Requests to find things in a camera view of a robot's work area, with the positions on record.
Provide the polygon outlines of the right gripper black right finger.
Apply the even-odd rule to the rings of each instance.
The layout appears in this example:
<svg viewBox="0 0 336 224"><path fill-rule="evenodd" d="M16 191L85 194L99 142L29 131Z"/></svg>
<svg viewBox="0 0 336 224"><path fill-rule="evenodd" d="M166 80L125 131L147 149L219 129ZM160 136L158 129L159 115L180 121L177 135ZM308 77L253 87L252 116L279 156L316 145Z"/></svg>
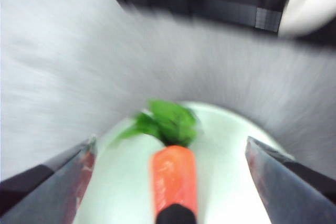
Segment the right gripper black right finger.
<svg viewBox="0 0 336 224"><path fill-rule="evenodd" d="M335 180L253 137L245 156L271 223L335 223Z"/></svg>

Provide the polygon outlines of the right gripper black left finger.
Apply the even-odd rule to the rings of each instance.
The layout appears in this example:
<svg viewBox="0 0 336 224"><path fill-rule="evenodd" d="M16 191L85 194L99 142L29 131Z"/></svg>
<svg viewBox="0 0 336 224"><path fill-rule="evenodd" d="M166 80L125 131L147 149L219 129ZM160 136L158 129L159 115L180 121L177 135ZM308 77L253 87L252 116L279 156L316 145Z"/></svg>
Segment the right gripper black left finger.
<svg viewBox="0 0 336 224"><path fill-rule="evenodd" d="M73 223L90 183L96 138L1 182L1 223Z"/></svg>

